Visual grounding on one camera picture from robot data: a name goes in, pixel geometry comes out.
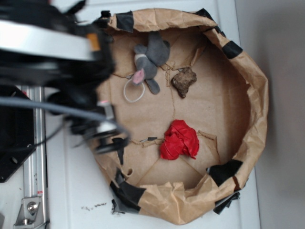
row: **red crumpled object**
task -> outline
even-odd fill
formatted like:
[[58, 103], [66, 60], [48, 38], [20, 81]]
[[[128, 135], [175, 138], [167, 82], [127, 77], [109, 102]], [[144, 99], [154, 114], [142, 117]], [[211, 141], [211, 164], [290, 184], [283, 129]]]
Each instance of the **red crumpled object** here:
[[188, 155], [193, 159], [199, 150], [199, 140], [196, 131], [190, 128], [184, 120], [174, 120], [165, 132], [165, 140], [160, 146], [160, 157], [176, 160], [179, 155]]

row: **brown paper bag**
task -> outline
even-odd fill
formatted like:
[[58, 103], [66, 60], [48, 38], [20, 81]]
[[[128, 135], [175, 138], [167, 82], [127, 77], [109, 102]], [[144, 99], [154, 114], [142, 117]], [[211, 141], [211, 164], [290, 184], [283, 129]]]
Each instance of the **brown paper bag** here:
[[[149, 31], [160, 31], [171, 45], [170, 58], [155, 77], [161, 92], [146, 90], [141, 100], [129, 103], [123, 88], [126, 77], [135, 72], [133, 48], [147, 44]], [[118, 211], [188, 223], [245, 186], [265, 146], [267, 79], [204, 10], [116, 14], [107, 33], [114, 39], [116, 70], [100, 85], [98, 95], [116, 106], [117, 120], [130, 130], [132, 140], [123, 157], [112, 152], [96, 155], [96, 161]], [[170, 81], [185, 67], [197, 74], [197, 82], [182, 99]], [[141, 90], [138, 87], [129, 96], [137, 97]], [[197, 131], [196, 160], [160, 158], [164, 132], [175, 119]]]

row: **gray stuffed mouse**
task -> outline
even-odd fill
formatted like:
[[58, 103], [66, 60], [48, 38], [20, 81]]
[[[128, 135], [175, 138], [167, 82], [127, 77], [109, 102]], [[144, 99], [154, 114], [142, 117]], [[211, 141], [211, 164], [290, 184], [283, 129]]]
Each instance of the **gray stuffed mouse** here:
[[160, 92], [158, 83], [153, 79], [158, 67], [165, 64], [170, 56], [170, 44], [163, 41], [159, 32], [150, 32], [147, 47], [137, 44], [134, 47], [134, 57], [137, 72], [132, 77], [134, 85], [139, 85], [144, 80], [153, 94]]

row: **bolt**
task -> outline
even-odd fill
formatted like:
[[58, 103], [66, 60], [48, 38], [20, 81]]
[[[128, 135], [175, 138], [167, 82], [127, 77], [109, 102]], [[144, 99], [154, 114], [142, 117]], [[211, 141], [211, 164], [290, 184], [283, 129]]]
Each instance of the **bolt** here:
[[24, 219], [23, 221], [22, 221], [22, 224], [23, 225], [28, 225], [30, 223], [30, 220], [29, 219]]
[[30, 202], [28, 204], [28, 211], [29, 212], [34, 212], [38, 209], [38, 205], [35, 202]]

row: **rock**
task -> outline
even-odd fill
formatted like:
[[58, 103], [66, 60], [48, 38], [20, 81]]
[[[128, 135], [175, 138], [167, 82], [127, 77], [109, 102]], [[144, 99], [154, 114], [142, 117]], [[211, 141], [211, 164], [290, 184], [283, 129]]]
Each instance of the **rock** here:
[[191, 68], [184, 68], [172, 78], [171, 83], [177, 89], [180, 97], [185, 98], [186, 93], [189, 91], [189, 87], [196, 81], [196, 73], [194, 73]]

